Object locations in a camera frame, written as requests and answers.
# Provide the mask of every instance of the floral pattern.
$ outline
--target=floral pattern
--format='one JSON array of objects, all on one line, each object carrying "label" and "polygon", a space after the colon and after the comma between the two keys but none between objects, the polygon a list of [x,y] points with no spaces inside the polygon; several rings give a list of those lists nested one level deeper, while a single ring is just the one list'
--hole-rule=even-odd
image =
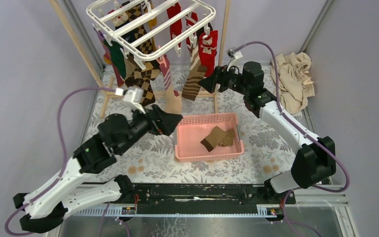
[{"label": "floral pattern", "polygon": [[[270,77],[270,67],[263,66],[265,87],[275,93],[275,85]],[[189,67],[171,66],[172,81],[175,90],[182,90],[189,73]],[[107,67],[103,77],[108,84],[114,75],[112,67]],[[164,90],[162,75],[152,82],[154,91]],[[98,132],[97,126],[104,120],[100,112],[104,101],[100,93],[85,139]],[[106,168],[90,182],[105,182],[119,174],[126,174],[132,182],[156,183],[263,183],[266,179],[291,168],[294,160],[288,144],[261,119],[249,112],[243,103],[242,95],[227,90],[218,95],[219,112],[237,113],[239,134],[245,144],[245,152],[237,159],[181,163],[175,158],[174,136],[145,135],[123,156],[117,156],[118,162]],[[156,104],[165,107],[163,99]],[[120,113],[131,119],[130,108],[120,100],[112,99],[108,103],[107,115]],[[214,113],[213,98],[197,98],[196,101],[183,99],[183,115],[202,115]],[[302,113],[294,117],[306,126]]]}]

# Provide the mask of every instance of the beige towel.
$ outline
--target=beige towel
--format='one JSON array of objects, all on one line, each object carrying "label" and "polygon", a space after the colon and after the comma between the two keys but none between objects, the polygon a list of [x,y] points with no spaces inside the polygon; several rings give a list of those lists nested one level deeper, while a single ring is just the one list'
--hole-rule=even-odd
[{"label": "beige towel", "polygon": [[[314,96],[313,82],[309,68],[311,59],[305,53],[290,53],[276,57],[280,78],[280,102],[291,114],[295,114],[307,106],[307,98]],[[271,60],[271,77],[276,83],[274,61]]]}]

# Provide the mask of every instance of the wooden stand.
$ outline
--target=wooden stand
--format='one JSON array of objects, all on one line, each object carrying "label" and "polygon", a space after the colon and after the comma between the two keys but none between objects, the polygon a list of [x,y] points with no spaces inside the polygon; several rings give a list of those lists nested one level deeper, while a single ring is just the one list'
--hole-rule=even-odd
[{"label": "wooden stand", "polygon": [[[50,4],[53,6],[54,11],[56,14],[59,16],[60,21],[62,22],[63,26],[65,27],[66,31],[68,32],[70,38],[72,39],[76,49],[78,50],[79,54],[81,55],[82,59],[84,60],[86,66],[88,67],[88,70],[91,72],[92,76],[94,77],[97,85],[99,87],[104,87],[104,84],[99,76],[99,73],[93,66],[93,62],[90,59],[88,53],[86,52],[86,49],[83,47],[82,43],[80,42],[79,37],[77,36],[75,30],[71,26],[69,19],[61,9],[59,3],[57,0],[49,0]],[[223,52],[224,52],[224,46],[225,46],[225,39],[226,39],[226,31],[227,31],[227,20],[228,20],[228,13],[230,9],[230,2],[231,0],[226,0],[226,12],[225,12],[225,17],[224,17],[224,24],[223,24],[223,32],[222,32],[222,41],[221,41],[221,46],[220,46],[220,53],[219,53],[219,65],[222,63],[223,59]],[[110,78],[110,82],[108,84],[108,88],[112,88],[114,85],[114,77]],[[114,92],[109,92],[109,91],[103,91],[104,94],[104,104],[102,106],[101,110],[101,118],[105,117],[105,111],[107,110],[108,102],[110,99],[114,98],[121,98],[120,96],[117,96],[114,94]],[[154,95],[156,98],[164,98],[165,97],[165,91],[155,91]],[[198,94],[198,97],[212,97],[214,98],[214,112],[218,113],[219,112],[219,106],[218,106],[218,100],[217,100],[217,90],[213,93],[210,94],[204,89],[200,91]]]}]

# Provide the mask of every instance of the gray wall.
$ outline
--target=gray wall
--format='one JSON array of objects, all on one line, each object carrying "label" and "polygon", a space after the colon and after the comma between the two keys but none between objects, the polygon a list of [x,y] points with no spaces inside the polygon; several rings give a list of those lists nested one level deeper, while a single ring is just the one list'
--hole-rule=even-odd
[{"label": "gray wall", "polygon": [[[15,210],[12,197],[33,191],[61,167],[60,101],[94,84],[48,1],[0,1],[0,237],[7,236],[3,225]],[[69,153],[79,142],[91,99],[92,92],[83,92],[63,111]],[[17,220],[11,226],[20,231]]]},{"label": "gray wall", "polygon": [[308,53],[316,127],[334,139],[350,172],[358,233],[379,236],[379,1],[335,1]]},{"label": "gray wall", "polygon": [[[104,50],[98,41],[95,32],[92,30],[92,21],[86,15],[86,8],[95,0],[71,0],[81,17],[85,28],[102,55]],[[152,0],[154,6],[159,5],[164,0]],[[212,5],[216,11],[216,18],[212,22],[215,30],[222,33],[223,17],[225,13],[225,0],[204,0]],[[243,43],[253,40],[261,40],[270,44],[275,53],[297,52],[301,49],[308,32],[313,26],[325,0],[233,0],[230,7],[229,23],[225,50],[231,47],[240,46]],[[186,1],[181,3],[182,8],[186,6]],[[167,20],[166,13],[158,16],[158,22]],[[156,43],[165,44],[170,40],[169,28],[162,34],[155,37]],[[183,47],[183,54],[177,57],[171,50],[167,53],[173,64],[189,64],[190,55]],[[257,47],[252,50],[244,50],[243,61],[270,62],[270,54],[266,48]]]}]

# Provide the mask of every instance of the pink plastic bin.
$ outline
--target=pink plastic bin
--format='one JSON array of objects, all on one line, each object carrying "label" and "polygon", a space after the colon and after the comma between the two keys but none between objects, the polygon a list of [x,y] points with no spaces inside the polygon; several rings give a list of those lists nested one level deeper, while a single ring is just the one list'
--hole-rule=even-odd
[{"label": "pink plastic bin", "polygon": [[[238,158],[245,151],[243,141],[239,138],[237,125],[239,120],[235,113],[184,116],[178,124],[175,156],[180,162],[208,161]],[[215,126],[227,131],[234,129],[234,142],[231,147],[217,146],[208,152],[200,142]]]}]

